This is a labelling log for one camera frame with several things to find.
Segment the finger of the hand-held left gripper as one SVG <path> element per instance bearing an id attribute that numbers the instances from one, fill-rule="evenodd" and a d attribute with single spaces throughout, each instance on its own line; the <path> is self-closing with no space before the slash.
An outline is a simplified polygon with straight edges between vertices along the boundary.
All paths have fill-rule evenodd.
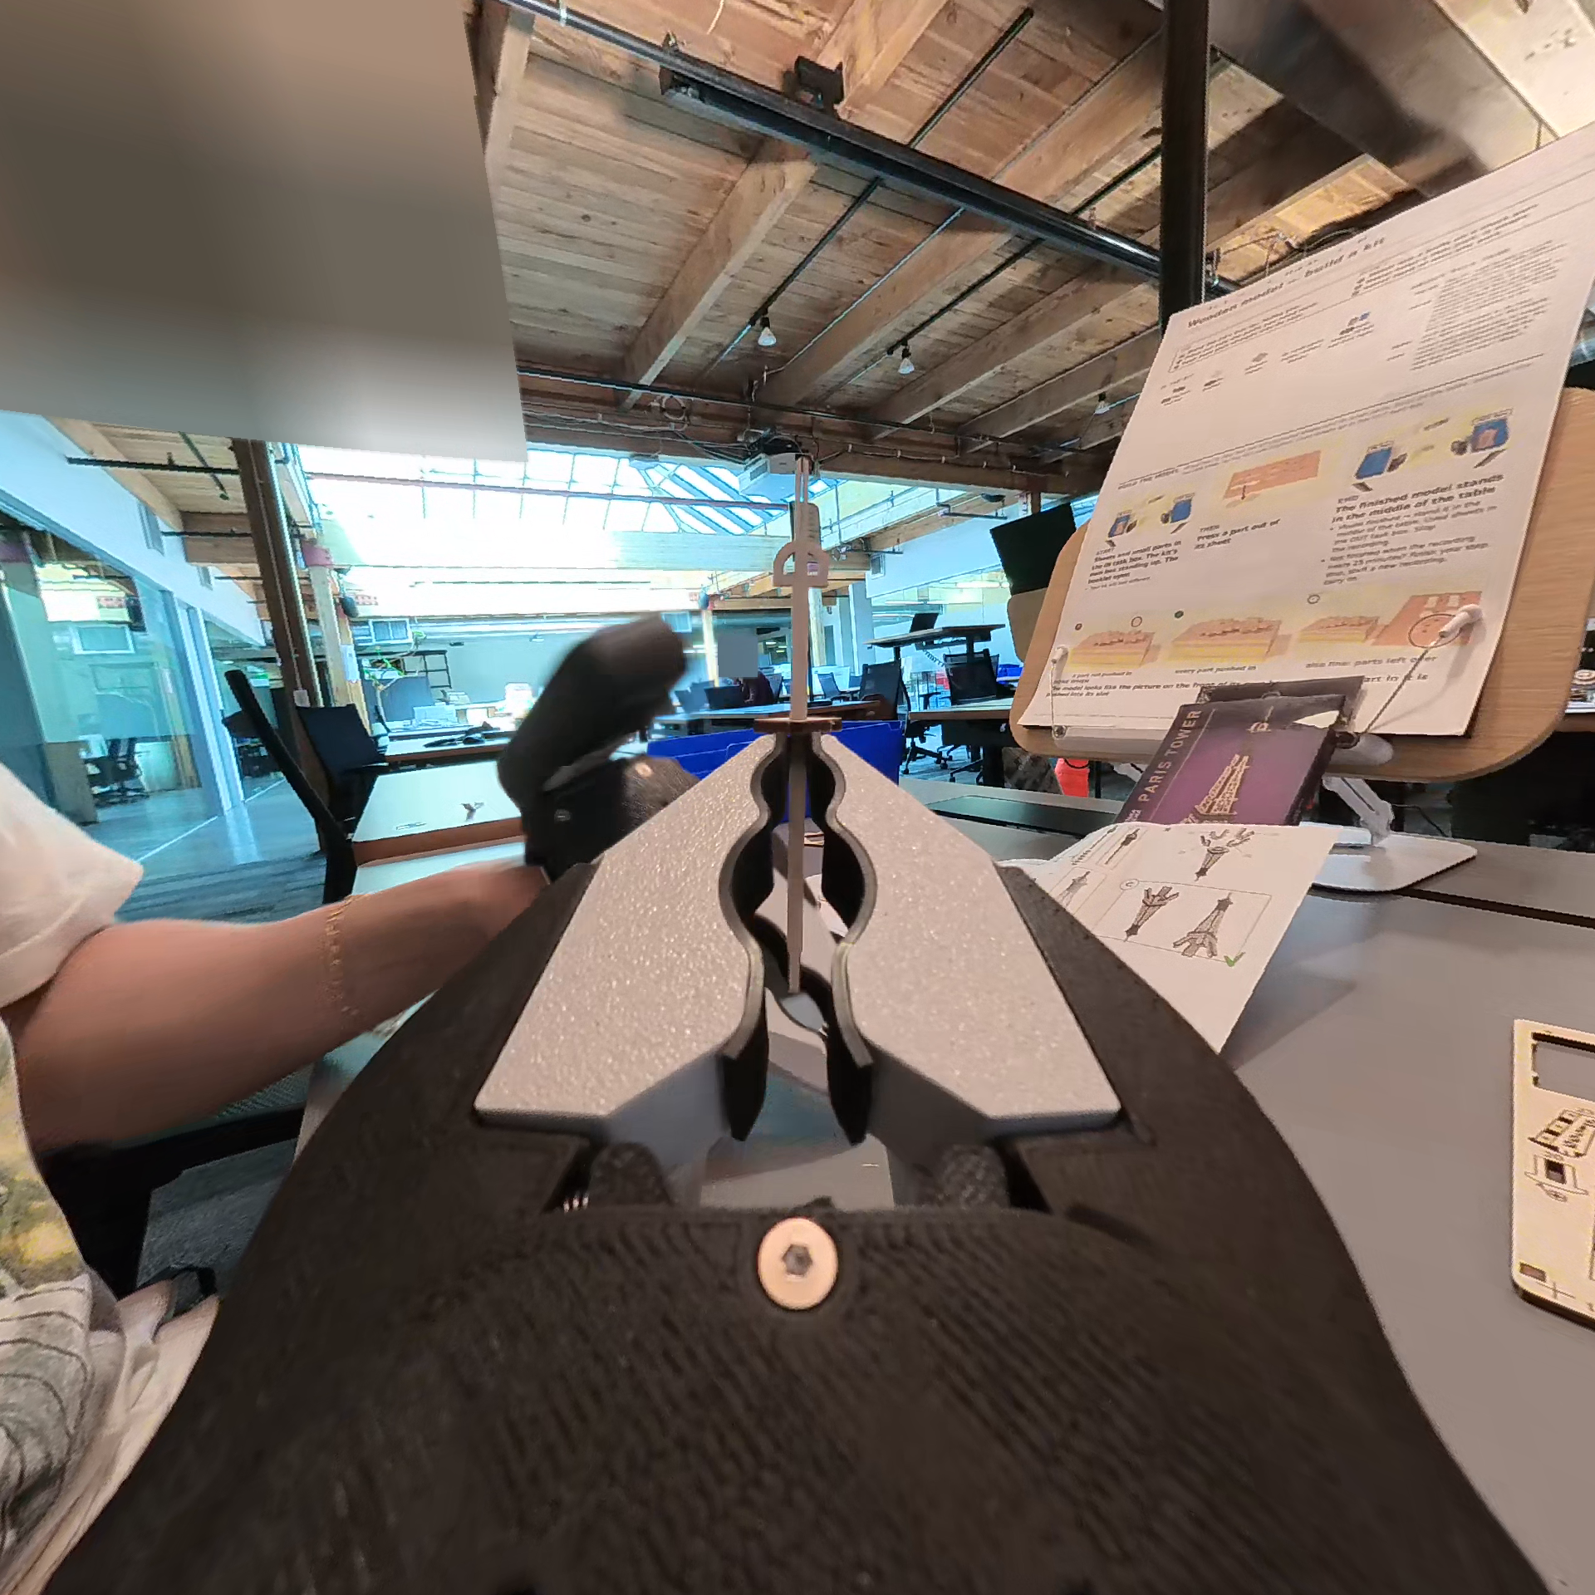
<path id="1" fill-rule="evenodd" d="M 831 981 L 834 948 L 846 935 L 840 914 L 826 904 L 820 877 L 804 877 L 803 974 Z M 770 1036 L 770 1063 L 825 1063 L 826 1021 L 820 1003 L 808 993 L 791 993 L 786 981 L 785 951 L 774 947 L 786 928 L 788 882 L 774 873 L 768 895 L 756 910 L 755 931 L 761 937 Z"/>

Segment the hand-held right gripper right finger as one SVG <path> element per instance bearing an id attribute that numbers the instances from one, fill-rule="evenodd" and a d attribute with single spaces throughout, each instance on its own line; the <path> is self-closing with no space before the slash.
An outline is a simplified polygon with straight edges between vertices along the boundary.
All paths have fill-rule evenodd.
<path id="1" fill-rule="evenodd" d="M 993 858 L 820 736 L 828 1090 L 852 1140 L 947 1146 L 1110 1124 L 1119 1100 Z"/>

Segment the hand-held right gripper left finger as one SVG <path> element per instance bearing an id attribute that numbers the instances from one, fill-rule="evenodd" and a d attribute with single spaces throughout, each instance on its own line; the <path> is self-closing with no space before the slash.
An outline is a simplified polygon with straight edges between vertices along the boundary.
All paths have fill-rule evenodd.
<path id="1" fill-rule="evenodd" d="M 475 1097 L 478 1116 L 664 1167 L 743 1140 L 764 1105 L 764 951 L 733 901 L 746 846 L 770 862 L 762 736 L 602 855 Z"/>

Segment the wooden tower spire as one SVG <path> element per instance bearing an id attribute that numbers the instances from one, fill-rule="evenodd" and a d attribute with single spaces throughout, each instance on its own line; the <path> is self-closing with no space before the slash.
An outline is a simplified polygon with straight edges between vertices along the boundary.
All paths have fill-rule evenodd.
<path id="1" fill-rule="evenodd" d="M 808 812 L 808 760 L 813 742 L 822 733 L 834 733 L 838 726 L 834 717 L 813 717 L 810 712 L 810 644 L 811 602 L 817 598 L 829 577 L 829 559 L 822 547 L 820 511 L 810 500 L 808 482 L 811 462 L 797 453 L 794 471 L 794 498 L 789 504 L 789 540 L 774 556 L 773 584 L 789 590 L 791 681 L 788 715 L 774 721 L 771 739 L 777 760 L 770 773 L 780 775 L 782 804 L 771 806 L 770 836 L 774 837 L 779 822 L 785 822 L 785 951 L 774 956 L 780 978 L 779 999 L 783 1008 L 803 998 L 803 928 L 804 928 L 804 871 L 803 849 L 805 846 L 805 816 Z"/>

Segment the person's left forearm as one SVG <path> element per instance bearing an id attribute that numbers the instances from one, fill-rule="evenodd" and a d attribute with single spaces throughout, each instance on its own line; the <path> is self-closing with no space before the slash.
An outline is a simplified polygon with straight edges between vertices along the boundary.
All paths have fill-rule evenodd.
<path id="1" fill-rule="evenodd" d="M 334 919 L 144 922 L 70 951 L 3 1006 L 31 1146 L 166 1133 L 358 1036 Z"/>

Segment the grey desk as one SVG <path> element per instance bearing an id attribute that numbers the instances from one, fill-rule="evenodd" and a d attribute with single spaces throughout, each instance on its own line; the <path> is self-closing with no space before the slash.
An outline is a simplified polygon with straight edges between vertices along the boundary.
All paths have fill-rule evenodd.
<path id="1" fill-rule="evenodd" d="M 1312 892 L 1223 1057 L 1323 1195 L 1410 1386 L 1552 1592 L 1592 1592 L 1592 1329 L 1512 1284 L 1518 1020 L 1592 1032 L 1583 856 L 1552 916 Z"/>

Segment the task instruction sheet on stand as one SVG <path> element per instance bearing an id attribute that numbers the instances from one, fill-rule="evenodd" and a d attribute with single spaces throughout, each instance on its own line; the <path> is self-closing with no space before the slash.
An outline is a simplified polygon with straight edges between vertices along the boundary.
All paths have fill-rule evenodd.
<path id="1" fill-rule="evenodd" d="M 1158 736 L 1127 728 L 1028 728 L 1023 712 L 1036 708 L 1048 682 L 1048 657 L 1083 532 L 1061 550 L 1025 651 L 1008 726 L 1034 755 L 1135 760 Z M 1428 783 L 1467 781 L 1515 763 L 1561 727 L 1565 702 L 1583 648 L 1593 584 L 1593 393 L 1568 388 L 1544 455 L 1541 486 L 1525 537 L 1518 575 L 1503 620 L 1489 620 L 1498 648 L 1468 733 L 1419 737 L 1381 733 L 1388 751 L 1370 740 L 1339 749 L 1326 772 L 1364 781 Z"/>

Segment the person's left hand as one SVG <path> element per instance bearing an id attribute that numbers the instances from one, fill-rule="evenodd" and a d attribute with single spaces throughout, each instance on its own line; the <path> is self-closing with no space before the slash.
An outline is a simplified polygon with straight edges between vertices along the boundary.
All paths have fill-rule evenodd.
<path id="1" fill-rule="evenodd" d="M 539 867 L 453 867 L 351 898 L 340 917 L 345 998 L 367 1029 L 394 1020 L 471 966 L 548 886 Z"/>

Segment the instruction booklet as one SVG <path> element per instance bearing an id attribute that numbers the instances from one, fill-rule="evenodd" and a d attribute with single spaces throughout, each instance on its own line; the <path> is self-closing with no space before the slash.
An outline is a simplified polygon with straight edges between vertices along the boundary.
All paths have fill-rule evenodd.
<path id="1" fill-rule="evenodd" d="M 1222 1050 L 1338 831 L 1116 824 L 1009 862 Z"/>

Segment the blue plastic bin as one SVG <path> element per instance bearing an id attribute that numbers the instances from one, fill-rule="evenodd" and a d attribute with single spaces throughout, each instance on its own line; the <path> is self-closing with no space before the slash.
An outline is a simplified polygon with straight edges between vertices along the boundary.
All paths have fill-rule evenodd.
<path id="1" fill-rule="evenodd" d="M 646 752 L 654 760 L 675 761 L 690 775 L 703 781 L 743 748 L 748 748 L 749 743 L 758 742 L 762 733 L 752 726 L 715 733 L 684 733 L 682 736 L 648 740 Z M 862 758 L 887 781 L 898 782 L 902 748 L 905 748 L 905 727 L 899 721 L 844 721 L 831 740 Z"/>

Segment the black office chair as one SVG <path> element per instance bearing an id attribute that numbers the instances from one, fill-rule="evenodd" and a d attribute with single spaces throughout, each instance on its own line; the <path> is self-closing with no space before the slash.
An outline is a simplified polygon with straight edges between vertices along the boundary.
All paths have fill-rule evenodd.
<path id="1" fill-rule="evenodd" d="M 389 769 L 383 748 L 355 708 L 290 708 L 284 715 L 290 727 L 282 733 L 241 669 L 230 669 L 224 679 L 238 703 L 227 720 L 230 730 L 245 733 L 263 745 L 315 827 L 325 859 L 322 901 L 333 905 L 354 888 L 352 838 L 376 779 Z"/>

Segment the purple model kit box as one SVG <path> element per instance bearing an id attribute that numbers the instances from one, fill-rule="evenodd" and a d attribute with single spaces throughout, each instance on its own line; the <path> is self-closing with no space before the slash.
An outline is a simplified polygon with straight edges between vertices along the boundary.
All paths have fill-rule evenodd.
<path id="1" fill-rule="evenodd" d="M 1180 708 L 1118 818 L 1287 827 L 1357 708 L 1360 676 L 1211 684 Z"/>

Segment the white board stand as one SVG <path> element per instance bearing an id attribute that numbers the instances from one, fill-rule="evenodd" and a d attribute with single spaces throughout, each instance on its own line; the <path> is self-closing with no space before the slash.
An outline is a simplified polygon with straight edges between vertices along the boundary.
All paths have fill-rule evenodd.
<path id="1" fill-rule="evenodd" d="M 1335 736 L 1323 792 L 1341 800 L 1353 822 L 1339 827 L 1314 877 L 1315 888 L 1342 893 L 1397 893 L 1476 859 L 1477 849 L 1467 843 L 1394 831 L 1394 809 L 1363 779 L 1375 764 L 1385 763 L 1394 748 L 1378 736 L 1347 728 Z"/>

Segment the black monitor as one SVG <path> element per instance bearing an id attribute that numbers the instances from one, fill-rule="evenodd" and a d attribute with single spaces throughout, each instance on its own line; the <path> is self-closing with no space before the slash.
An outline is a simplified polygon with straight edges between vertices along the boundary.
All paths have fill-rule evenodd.
<path id="1" fill-rule="evenodd" d="M 1045 592 L 1076 523 L 1070 501 L 991 525 L 990 540 L 1009 595 Z"/>

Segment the large wooden parts sheet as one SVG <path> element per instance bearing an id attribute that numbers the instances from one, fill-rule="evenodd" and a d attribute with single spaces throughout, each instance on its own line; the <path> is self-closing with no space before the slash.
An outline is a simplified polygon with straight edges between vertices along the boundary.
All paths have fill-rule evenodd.
<path id="1" fill-rule="evenodd" d="M 1510 1281 L 1526 1302 L 1593 1326 L 1592 1076 L 1556 1085 L 1544 1064 L 1592 1058 L 1593 1039 L 1518 1018 L 1510 1066 Z"/>

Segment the printed instruction sheet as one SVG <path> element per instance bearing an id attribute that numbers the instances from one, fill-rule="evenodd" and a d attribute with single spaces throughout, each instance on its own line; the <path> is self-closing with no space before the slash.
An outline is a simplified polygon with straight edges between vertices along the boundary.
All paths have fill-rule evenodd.
<path id="1" fill-rule="evenodd" d="M 1586 126 L 1171 318 L 1024 724 L 1161 736 L 1207 682 L 1360 676 L 1355 728 L 1464 733 L 1592 271 Z"/>

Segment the person's printed t-shirt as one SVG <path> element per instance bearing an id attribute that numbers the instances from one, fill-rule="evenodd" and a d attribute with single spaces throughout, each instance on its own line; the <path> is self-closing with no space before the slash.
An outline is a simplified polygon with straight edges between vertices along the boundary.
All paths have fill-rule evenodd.
<path id="1" fill-rule="evenodd" d="M 1 772 L 1 1003 L 108 928 L 140 868 Z M 117 1299 L 85 1262 L 24 1127 L 1 1030 L 1 1591 L 43 1592 L 165 1423 L 215 1305 L 172 1286 Z"/>

